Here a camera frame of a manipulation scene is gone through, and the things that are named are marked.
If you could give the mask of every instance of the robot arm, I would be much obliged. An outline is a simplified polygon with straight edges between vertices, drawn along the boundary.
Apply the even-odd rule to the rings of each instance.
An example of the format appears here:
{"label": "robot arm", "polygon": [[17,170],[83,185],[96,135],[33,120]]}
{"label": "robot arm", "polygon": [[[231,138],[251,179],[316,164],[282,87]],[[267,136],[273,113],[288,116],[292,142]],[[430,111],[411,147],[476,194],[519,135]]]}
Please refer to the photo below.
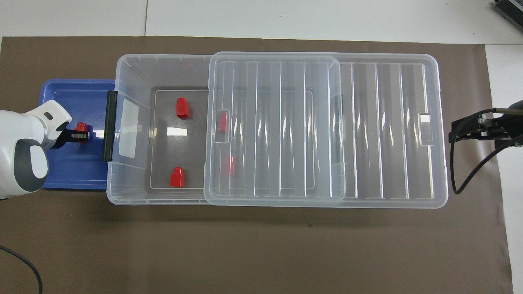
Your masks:
{"label": "robot arm", "polygon": [[43,185],[49,171],[45,150],[55,145],[71,121],[53,100],[25,114],[0,110],[0,199]]}

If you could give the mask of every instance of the brown tablecloth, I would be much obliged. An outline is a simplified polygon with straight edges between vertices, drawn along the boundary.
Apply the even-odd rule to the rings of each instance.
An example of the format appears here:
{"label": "brown tablecloth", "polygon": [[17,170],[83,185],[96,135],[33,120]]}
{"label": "brown tablecloth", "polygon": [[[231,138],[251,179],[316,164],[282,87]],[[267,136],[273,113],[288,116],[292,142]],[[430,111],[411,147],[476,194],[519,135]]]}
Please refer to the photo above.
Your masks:
{"label": "brown tablecloth", "polygon": [[[439,63],[446,132],[491,107],[483,45],[4,37],[0,109],[33,109],[50,78],[112,79],[126,53],[227,50],[428,53]],[[460,142],[458,181],[492,148]],[[101,191],[44,189],[0,202],[0,244],[36,265],[44,293],[511,292],[495,161],[435,210],[119,207]],[[0,293],[36,289],[30,269],[0,252]]]}

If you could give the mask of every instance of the white sticker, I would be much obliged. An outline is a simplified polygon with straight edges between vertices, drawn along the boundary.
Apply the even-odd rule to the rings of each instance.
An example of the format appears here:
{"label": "white sticker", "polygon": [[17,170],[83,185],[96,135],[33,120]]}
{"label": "white sticker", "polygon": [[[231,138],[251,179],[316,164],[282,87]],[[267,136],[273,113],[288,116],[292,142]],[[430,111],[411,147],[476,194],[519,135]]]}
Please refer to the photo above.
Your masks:
{"label": "white sticker", "polygon": [[122,123],[120,128],[118,152],[125,157],[134,158],[138,134],[138,106],[127,99],[123,100]]}

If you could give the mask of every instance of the black cable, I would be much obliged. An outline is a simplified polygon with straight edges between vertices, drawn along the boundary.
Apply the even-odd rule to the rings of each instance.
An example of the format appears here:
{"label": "black cable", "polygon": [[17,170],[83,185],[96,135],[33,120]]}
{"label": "black cable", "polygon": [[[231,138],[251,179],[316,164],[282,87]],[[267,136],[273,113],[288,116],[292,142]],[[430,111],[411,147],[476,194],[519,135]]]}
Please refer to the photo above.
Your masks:
{"label": "black cable", "polygon": [[18,258],[19,260],[23,261],[25,264],[27,264],[27,266],[29,266],[32,269],[33,273],[36,276],[36,280],[38,281],[38,294],[42,294],[42,279],[40,278],[40,274],[38,273],[38,270],[36,269],[36,267],[31,262],[29,262],[27,259],[25,259],[23,256],[21,256],[20,254],[14,252],[13,250],[11,250],[7,247],[3,247],[2,245],[0,245],[0,250],[3,250],[5,252],[9,253],[10,255]]}
{"label": "black cable", "polygon": [[512,146],[514,143],[518,142],[519,140],[523,139],[523,134],[521,134],[521,135],[503,143],[502,145],[500,145],[498,148],[496,148],[494,151],[492,151],[489,155],[487,155],[483,160],[481,160],[481,162],[469,173],[469,175],[467,176],[467,178],[465,179],[463,184],[461,184],[459,189],[456,189],[456,180],[454,179],[454,144],[456,143],[456,138],[458,137],[459,132],[461,131],[461,129],[463,128],[463,126],[466,123],[468,123],[472,119],[478,119],[478,117],[480,115],[486,114],[489,112],[496,113],[497,110],[496,110],[496,108],[485,109],[485,110],[478,111],[468,117],[463,118],[463,120],[461,120],[461,122],[456,127],[454,133],[452,134],[452,140],[450,142],[450,180],[452,183],[452,190],[454,190],[455,194],[459,194],[459,193],[463,192],[463,190],[465,189],[467,184],[470,182],[472,177],[480,170],[481,167],[483,167],[483,165],[485,165],[490,159],[492,159],[494,156],[496,156],[496,154],[501,152],[503,149],[506,149],[506,148]]}

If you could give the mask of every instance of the clear plastic lid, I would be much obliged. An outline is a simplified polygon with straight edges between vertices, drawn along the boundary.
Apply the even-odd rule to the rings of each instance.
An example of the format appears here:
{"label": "clear plastic lid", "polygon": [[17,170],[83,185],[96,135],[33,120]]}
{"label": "clear plastic lid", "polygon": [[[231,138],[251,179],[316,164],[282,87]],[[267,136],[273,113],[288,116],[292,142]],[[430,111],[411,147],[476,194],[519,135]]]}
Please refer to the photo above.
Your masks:
{"label": "clear plastic lid", "polygon": [[431,56],[220,52],[209,68],[209,203],[445,204],[439,77]]}

